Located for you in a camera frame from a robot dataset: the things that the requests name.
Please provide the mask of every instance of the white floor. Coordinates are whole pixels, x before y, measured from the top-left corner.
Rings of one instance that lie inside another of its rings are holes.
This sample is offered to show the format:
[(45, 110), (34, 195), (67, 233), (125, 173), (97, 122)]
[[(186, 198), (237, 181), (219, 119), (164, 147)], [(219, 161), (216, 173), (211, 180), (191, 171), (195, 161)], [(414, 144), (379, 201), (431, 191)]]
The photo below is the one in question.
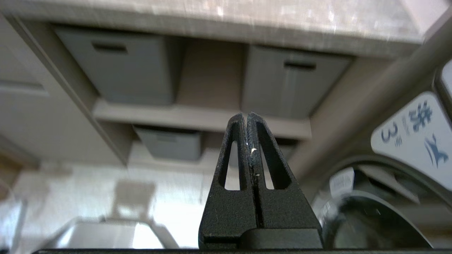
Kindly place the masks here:
[[(157, 235), (169, 232), (179, 247), (197, 248), (214, 168), (150, 167), (64, 165), (24, 171), (14, 186), (15, 194), (27, 201), (16, 253), (38, 249), (74, 218), (101, 216), (151, 221)], [(238, 171), (229, 172), (226, 188), (238, 189)], [(172, 246), (171, 239), (166, 244)]]

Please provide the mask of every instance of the countertop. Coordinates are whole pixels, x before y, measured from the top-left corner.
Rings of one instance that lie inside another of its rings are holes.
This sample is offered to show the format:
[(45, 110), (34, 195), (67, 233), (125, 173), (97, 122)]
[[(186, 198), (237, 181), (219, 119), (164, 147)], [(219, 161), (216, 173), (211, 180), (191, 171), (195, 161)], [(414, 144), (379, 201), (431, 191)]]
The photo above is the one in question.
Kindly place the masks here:
[(357, 56), (409, 56), (423, 43), (399, 0), (0, 0), (0, 11)]

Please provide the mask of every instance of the number 3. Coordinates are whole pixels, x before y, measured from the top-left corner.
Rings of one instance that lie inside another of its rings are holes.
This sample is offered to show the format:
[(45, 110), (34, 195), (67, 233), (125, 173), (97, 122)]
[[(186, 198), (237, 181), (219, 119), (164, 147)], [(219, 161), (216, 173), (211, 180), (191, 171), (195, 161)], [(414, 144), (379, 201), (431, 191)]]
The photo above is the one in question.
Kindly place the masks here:
[(395, 122), (392, 123), (394, 125), (394, 131), (391, 132), (391, 129), (388, 129), (388, 137), (385, 137), (383, 130), (381, 130), (381, 140), (383, 140), (384, 143), (389, 142), (389, 140), (397, 135), (398, 129), (397, 124)]

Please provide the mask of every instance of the gray storage bin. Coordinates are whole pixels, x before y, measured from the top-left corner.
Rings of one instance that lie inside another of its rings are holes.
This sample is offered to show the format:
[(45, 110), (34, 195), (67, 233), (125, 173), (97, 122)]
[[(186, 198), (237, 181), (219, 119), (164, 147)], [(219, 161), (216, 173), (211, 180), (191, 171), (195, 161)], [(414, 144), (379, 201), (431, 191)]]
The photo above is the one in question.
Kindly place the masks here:
[(143, 144), (157, 158), (198, 160), (201, 157), (201, 132), (173, 128), (134, 126)]
[(110, 102), (168, 105), (180, 80), (180, 38), (65, 26), (55, 32)]
[(306, 118), (351, 60), (346, 56), (249, 46), (241, 109)]
[[(285, 139), (285, 138), (276, 138), (276, 142), (278, 143), (279, 149), (281, 150), (282, 155), (286, 160), (289, 160), (292, 155), (295, 146), (297, 145), (297, 140)], [(262, 163), (264, 165), (264, 171), (268, 171), (267, 163), (265, 163), (264, 151), (261, 150)], [(229, 166), (238, 168), (239, 167), (239, 155), (237, 149), (237, 143), (233, 142), (231, 145), (231, 154), (229, 155)]]

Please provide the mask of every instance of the white label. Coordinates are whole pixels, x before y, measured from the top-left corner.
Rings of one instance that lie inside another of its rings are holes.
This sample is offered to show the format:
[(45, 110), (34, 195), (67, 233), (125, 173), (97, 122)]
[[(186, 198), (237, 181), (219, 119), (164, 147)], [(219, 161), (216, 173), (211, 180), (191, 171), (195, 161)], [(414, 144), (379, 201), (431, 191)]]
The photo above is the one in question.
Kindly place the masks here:
[(375, 129), (371, 146), (452, 190), (452, 131), (432, 92), (418, 95)]
[(333, 198), (353, 190), (353, 181), (355, 180), (355, 171), (353, 168), (346, 168), (339, 171), (330, 178), (330, 192)]

